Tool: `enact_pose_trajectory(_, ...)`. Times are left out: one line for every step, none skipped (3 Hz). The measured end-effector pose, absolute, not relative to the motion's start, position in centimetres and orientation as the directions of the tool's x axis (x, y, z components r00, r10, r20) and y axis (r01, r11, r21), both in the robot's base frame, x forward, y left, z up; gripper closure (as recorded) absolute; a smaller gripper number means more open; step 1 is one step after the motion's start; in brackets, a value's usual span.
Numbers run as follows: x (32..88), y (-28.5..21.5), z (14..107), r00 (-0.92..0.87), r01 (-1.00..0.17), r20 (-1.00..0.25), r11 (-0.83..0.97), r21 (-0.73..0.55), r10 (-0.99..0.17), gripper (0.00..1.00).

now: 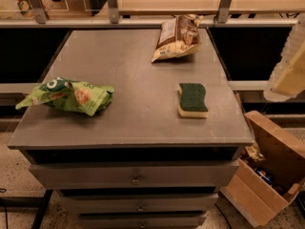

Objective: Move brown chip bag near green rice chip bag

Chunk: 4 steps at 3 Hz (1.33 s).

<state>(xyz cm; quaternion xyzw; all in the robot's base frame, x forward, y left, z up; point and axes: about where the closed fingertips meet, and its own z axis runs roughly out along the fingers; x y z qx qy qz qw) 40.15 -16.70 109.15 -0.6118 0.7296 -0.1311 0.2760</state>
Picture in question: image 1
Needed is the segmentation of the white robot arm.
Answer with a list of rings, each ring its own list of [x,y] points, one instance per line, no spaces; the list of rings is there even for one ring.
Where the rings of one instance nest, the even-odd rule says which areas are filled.
[[[287,37],[281,53],[281,60],[275,65],[264,90],[268,101],[283,102],[296,98],[305,90],[305,15]]]

